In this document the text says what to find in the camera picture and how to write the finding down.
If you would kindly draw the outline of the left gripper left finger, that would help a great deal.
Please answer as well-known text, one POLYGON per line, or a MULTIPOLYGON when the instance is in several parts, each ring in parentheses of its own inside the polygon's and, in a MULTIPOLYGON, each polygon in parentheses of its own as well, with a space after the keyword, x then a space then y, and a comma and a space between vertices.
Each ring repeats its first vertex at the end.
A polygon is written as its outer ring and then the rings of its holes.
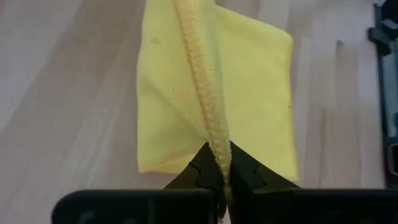
POLYGON ((223 183, 208 144, 163 189, 79 190, 61 198, 52 224, 217 223, 224 214, 223 183))

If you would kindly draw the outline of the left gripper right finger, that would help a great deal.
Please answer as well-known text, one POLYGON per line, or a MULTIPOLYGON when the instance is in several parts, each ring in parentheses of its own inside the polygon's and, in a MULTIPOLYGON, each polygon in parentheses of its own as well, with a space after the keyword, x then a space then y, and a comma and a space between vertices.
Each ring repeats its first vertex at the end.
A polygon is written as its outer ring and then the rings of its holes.
POLYGON ((397 191, 302 189, 231 144, 231 223, 397 223, 397 191))

